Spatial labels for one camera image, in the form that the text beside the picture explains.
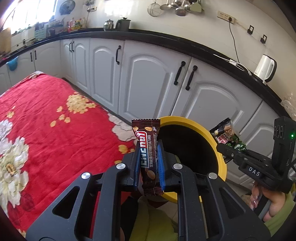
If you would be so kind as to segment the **hanging kitchen utensils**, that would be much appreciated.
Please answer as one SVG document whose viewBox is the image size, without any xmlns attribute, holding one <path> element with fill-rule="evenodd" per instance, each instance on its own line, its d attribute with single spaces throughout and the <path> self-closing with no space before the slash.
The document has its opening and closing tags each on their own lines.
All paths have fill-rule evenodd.
<svg viewBox="0 0 296 241">
<path fill-rule="evenodd" d="M 166 1 L 160 5 L 154 1 L 147 7 L 147 13 L 152 17 L 158 17 L 166 11 L 174 11 L 177 16 L 185 16 L 187 13 L 202 13 L 202 1 Z"/>
</svg>

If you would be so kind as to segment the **blue wall fan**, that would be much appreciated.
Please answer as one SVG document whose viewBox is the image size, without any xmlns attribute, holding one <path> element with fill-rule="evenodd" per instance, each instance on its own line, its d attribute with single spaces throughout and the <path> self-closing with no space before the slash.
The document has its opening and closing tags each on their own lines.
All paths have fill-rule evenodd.
<svg viewBox="0 0 296 241">
<path fill-rule="evenodd" d="M 74 10 L 75 6 L 76 3 L 74 0 L 64 1 L 59 8 L 60 15 L 69 15 Z"/>
</svg>

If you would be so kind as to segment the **black countertop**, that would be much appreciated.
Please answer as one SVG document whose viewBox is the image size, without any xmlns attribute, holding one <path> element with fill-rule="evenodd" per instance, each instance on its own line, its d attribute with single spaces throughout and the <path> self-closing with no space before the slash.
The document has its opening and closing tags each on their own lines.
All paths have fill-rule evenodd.
<svg viewBox="0 0 296 241">
<path fill-rule="evenodd" d="M 201 60 L 235 78 L 237 81 L 239 81 L 255 94 L 257 94 L 276 112 L 278 116 L 290 117 L 285 108 L 281 105 L 280 97 L 270 87 L 264 85 L 262 83 L 262 80 L 260 80 L 253 73 L 248 74 L 248 72 L 240 70 L 233 64 L 229 63 L 228 60 L 230 58 L 226 55 L 200 43 L 182 37 L 154 31 L 136 29 L 131 29 L 129 31 L 104 31 L 103 28 L 89 28 L 70 33 L 61 33 L 55 35 L 54 37 L 48 37 L 40 40 L 35 44 L 30 45 L 29 47 L 23 47 L 22 49 L 9 54 L 6 59 L 1 61 L 1 66 L 6 64 L 8 61 L 11 61 L 15 57 L 44 44 L 48 44 L 58 40 L 77 38 L 99 38 L 121 41 L 137 41 L 167 48 L 172 51 L 188 55 L 195 59 Z"/>
</svg>

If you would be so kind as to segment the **yellow trash bin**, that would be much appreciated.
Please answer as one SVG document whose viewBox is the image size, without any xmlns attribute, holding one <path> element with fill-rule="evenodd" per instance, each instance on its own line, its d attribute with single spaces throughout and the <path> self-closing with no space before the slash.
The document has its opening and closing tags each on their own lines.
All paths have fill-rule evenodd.
<svg viewBox="0 0 296 241">
<path fill-rule="evenodd" d="M 158 139 L 164 151 L 174 154 L 177 162 L 189 167 L 194 173 L 216 173 L 226 180 L 227 166 L 222 154 L 216 150 L 217 142 L 202 125 L 181 116 L 164 116 Z"/>
</svg>

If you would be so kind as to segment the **blue hanging basket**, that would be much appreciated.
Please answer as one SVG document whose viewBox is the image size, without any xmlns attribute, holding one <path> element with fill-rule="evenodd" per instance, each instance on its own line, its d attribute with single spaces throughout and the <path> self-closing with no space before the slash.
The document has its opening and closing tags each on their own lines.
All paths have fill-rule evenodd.
<svg viewBox="0 0 296 241">
<path fill-rule="evenodd" d="M 17 69 L 17 66 L 18 66 L 18 57 L 15 57 L 11 61 L 8 61 L 6 63 L 6 65 L 7 65 L 8 69 L 10 71 L 15 71 Z"/>
</svg>

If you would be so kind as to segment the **white electric kettle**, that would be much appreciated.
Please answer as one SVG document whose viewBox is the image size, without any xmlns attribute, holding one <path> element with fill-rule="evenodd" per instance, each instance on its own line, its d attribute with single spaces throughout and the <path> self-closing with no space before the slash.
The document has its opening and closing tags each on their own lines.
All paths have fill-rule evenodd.
<svg viewBox="0 0 296 241">
<path fill-rule="evenodd" d="M 264 85 L 267 85 L 275 75 L 277 69 L 277 62 L 266 54 L 263 54 L 254 75 L 262 80 Z"/>
</svg>

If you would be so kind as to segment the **brown chocolate bar wrapper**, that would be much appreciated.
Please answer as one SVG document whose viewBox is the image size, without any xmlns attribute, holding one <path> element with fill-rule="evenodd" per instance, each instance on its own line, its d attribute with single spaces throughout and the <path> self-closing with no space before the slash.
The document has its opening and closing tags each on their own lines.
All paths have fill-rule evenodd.
<svg viewBox="0 0 296 241">
<path fill-rule="evenodd" d="M 142 189 L 145 196 L 160 196 L 163 190 L 159 181 L 158 131 L 159 119 L 132 120 L 132 129 L 139 142 Z"/>
</svg>

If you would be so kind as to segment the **red floral tablecloth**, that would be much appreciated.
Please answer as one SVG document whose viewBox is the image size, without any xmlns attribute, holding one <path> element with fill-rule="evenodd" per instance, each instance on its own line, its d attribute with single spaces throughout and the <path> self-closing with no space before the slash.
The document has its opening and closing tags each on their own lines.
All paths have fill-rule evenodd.
<svg viewBox="0 0 296 241">
<path fill-rule="evenodd" d="M 1 208 L 26 235 L 81 173 L 106 171 L 135 145 L 124 121 L 66 81 L 35 72 L 1 95 Z"/>
</svg>

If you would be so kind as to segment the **white kitchen cabinets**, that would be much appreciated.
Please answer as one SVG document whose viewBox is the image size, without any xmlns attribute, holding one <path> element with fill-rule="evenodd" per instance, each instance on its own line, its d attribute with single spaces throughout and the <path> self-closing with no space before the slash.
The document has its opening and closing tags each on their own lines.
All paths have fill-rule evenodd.
<svg viewBox="0 0 296 241">
<path fill-rule="evenodd" d="M 30 53 L 37 70 L 60 78 L 121 119 L 181 116 L 206 129 L 230 118 L 248 148 L 270 156 L 276 112 L 225 72 L 135 41 L 79 38 Z"/>
</svg>

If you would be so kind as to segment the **dark pot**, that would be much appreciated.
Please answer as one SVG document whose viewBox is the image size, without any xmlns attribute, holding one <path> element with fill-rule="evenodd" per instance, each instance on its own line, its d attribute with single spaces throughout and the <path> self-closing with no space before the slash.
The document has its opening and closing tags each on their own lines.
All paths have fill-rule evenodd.
<svg viewBox="0 0 296 241">
<path fill-rule="evenodd" d="M 117 31 L 127 32 L 130 29 L 131 20 L 128 18 L 121 18 L 116 22 L 115 29 Z"/>
</svg>

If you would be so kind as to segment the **dark green snack packet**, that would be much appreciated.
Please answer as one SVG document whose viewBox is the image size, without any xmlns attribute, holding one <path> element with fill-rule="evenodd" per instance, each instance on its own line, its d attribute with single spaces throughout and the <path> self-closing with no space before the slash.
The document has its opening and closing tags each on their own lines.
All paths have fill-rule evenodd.
<svg viewBox="0 0 296 241">
<path fill-rule="evenodd" d="M 246 144 L 235 133 L 230 118 L 224 119 L 215 127 L 211 128 L 210 133 L 217 142 L 217 145 L 224 144 L 240 152 L 246 150 Z"/>
</svg>

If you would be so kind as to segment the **steel teapot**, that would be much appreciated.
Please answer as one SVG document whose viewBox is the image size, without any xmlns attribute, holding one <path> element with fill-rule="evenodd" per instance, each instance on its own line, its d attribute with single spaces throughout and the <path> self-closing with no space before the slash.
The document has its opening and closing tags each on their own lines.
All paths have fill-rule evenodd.
<svg viewBox="0 0 296 241">
<path fill-rule="evenodd" d="M 104 29 L 104 31 L 112 31 L 114 29 L 113 20 L 109 19 L 109 20 L 105 21 L 105 23 L 103 25 L 103 29 Z"/>
</svg>

